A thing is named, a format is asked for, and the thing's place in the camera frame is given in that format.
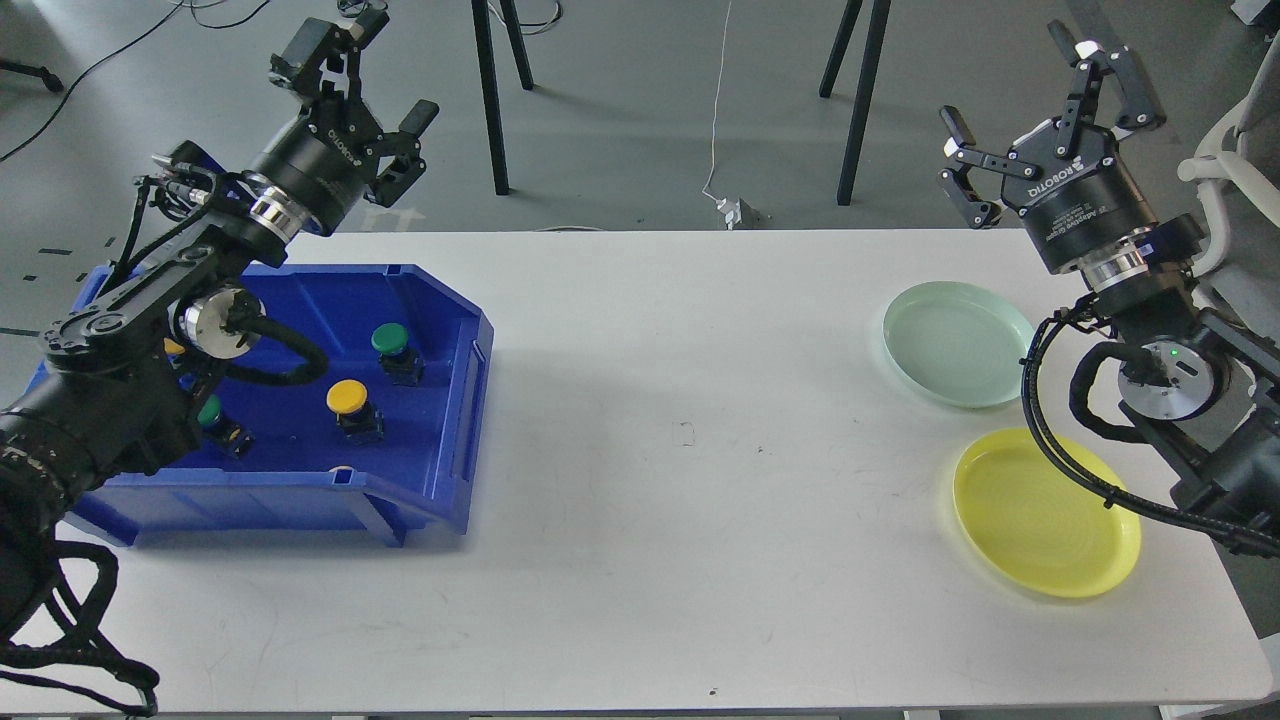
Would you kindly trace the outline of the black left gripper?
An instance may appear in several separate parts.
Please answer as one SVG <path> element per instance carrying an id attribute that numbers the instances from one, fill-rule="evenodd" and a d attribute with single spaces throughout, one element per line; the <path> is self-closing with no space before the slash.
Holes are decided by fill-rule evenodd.
<path id="1" fill-rule="evenodd" d="M 389 131 L 360 100 L 362 53 L 389 20 L 385 8 L 365 8 L 347 26 L 308 18 L 284 53 L 270 58 L 270 83 L 303 109 L 253 159 L 244 179 L 300 205 L 310 234 L 332 234 L 358 200 L 392 208 L 426 170 L 421 137 L 439 105 L 417 100 Z"/>

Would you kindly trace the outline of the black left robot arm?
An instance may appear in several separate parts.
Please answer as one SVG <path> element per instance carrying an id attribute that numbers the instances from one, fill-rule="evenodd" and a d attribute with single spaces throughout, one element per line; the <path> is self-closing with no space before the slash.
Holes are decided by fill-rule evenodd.
<path id="1" fill-rule="evenodd" d="M 417 101 L 390 131 L 361 95 L 361 58 L 388 22 L 384 1 L 340 24 L 307 19 L 270 60 L 297 117 L 242 172 L 193 143 L 157 156 L 137 202 L 155 201 L 174 225 L 142 249 L 127 242 L 99 293 L 42 333 L 46 377 L 3 410 L 5 680 L 156 714 L 157 673 L 101 629 L 114 552 L 61 541 L 56 525 L 108 479 L 193 452 L 198 414 L 225 378 L 300 386 L 326 372 L 326 354 L 268 316 L 241 275 L 280 266 L 301 233 L 333 234 L 360 200 L 392 206 L 424 173 L 420 140 L 438 105 Z"/>

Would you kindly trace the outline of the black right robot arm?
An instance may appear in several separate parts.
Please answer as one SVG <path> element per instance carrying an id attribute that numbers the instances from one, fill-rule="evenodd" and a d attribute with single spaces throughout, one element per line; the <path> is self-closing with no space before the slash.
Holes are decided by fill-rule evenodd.
<path id="1" fill-rule="evenodd" d="M 1197 307 L 1192 259 L 1204 232 L 1183 214 L 1160 220 L 1120 158 L 1123 133 L 1166 115 L 1126 46 L 1048 31 L 1071 68 L 1062 110 L 992 154 L 956 108 L 941 108 L 947 159 L 937 181 L 973 229 L 1015 213 L 1044 268 L 1079 272 L 1088 288 L 1036 329 L 1021 360 L 1032 438 L 1069 480 L 1155 521 L 1224 548 L 1277 557 L 1277 347 L 1211 307 Z M 1085 470 L 1041 407 L 1044 356 L 1065 329 L 1098 332 L 1069 386 L 1071 415 L 1098 437 L 1148 445 L 1178 474 L 1171 503 L 1120 489 Z"/>

